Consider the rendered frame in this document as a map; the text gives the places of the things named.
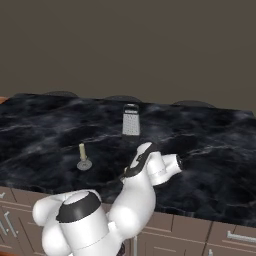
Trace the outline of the cream candle on grey holder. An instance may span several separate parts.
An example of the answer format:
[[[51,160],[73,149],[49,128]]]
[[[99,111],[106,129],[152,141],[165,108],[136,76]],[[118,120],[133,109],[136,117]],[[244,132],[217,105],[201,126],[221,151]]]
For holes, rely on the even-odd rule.
[[[86,155],[85,145],[83,143],[79,144],[79,153],[80,153],[80,161],[77,164],[77,168],[80,171],[87,171],[92,167],[92,162]]]

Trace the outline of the grey metal box grater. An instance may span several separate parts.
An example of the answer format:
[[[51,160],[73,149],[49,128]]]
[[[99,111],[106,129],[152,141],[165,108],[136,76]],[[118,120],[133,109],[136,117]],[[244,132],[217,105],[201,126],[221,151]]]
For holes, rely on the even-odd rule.
[[[139,106],[137,104],[124,105],[122,134],[126,136],[140,135]]]

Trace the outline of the dark round stool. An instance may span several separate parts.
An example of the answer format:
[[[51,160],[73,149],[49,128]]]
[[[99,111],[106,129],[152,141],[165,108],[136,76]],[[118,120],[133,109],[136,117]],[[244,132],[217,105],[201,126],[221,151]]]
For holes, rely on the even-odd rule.
[[[44,95],[78,98],[78,95],[69,91],[51,91],[44,93]]]
[[[188,106],[188,107],[206,107],[206,108],[216,108],[215,106],[202,102],[202,101],[196,101],[196,100],[183,100],[183,101],[177,101],[173,103],[172,105],[177,106]]]
[[[112,100],[112,101],[125,101],[125,102],[142,102],[136,97],[127,96],[127,95],[115,95],[115,96],[108,96],[105,100]]]

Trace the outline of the brown drawer front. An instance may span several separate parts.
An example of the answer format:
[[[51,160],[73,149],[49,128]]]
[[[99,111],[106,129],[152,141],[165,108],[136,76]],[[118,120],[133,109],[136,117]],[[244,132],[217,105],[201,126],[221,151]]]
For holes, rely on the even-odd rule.
[[[227,238],[233,234],[256,238],[256,228],[214,222],[211,226],[203,256],[256,256],[256,243]]]
[[[204,242],[206,240],[210,224],[211,222],[208,220],[175,215],[173,217],[171,231],[175,237]]]
[[[146,228],[154,231],[171,232],[173,226],[173,215],[161,212],[155,212],[148,223]]]

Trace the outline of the brown cabinet door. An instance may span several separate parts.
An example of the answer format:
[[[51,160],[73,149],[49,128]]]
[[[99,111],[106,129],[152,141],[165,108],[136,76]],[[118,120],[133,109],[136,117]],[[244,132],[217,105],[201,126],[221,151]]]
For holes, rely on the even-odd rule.
[[[141,232],[137,256],[202,256],[205,244],[164,235]]]
[[[42,248],[42,228],[33,220],[35,202],[47,194],[0,186],[0,254],[15,256],[45,256]],[[9,211],[9,219],[18,237],[15,238],[7,224],[4,213]]]

